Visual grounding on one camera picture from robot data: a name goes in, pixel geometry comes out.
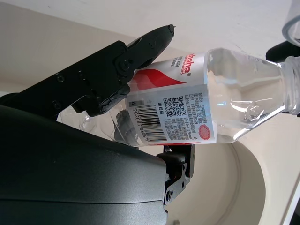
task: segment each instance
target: qr code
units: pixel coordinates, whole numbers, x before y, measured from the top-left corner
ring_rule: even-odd
[[[185,116],[183,96],[164,98],[165,112],[168,117]]]

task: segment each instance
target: white ceiling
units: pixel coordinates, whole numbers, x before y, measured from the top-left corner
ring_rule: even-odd
[[[139,37],[176,25],[171,46],[187,52],[224,47],[263,58],[284,41],[291,0],[1,0],[44,14]]]

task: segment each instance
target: bottle neck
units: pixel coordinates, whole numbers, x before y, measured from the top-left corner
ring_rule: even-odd
[[[285,106],[292,115],[300,112],[300,57],[290,56],[280,63],[285,82]]]

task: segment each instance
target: transparent plastic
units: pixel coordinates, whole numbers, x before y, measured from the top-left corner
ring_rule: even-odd
[[[285,39],[294,45],[300,46],[300,1],[293,0],[282,34]]]
[[[203,72],[217,143],[232,143],[282,111],[293,115],[300,111],[300,58],[289,57],[283,63],[273,63],[219,48],[207,52]],[[89,132],[92,127],[93,134],[104,133],[120,143],[144,145],[124,102],[101,117],[91,119],[87,114],[81,116],[67,110],[61,119],[83,131]]]

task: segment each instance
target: red brand text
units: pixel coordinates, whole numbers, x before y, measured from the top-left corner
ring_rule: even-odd
[[[186,74],[189,73],[189,71],[191,70],[191,66],[194,63],[193,62],[193,57],[196,56],[195,54],[190,54],[187,55],[183,61],[183,65],[181,68],[181,74]]]

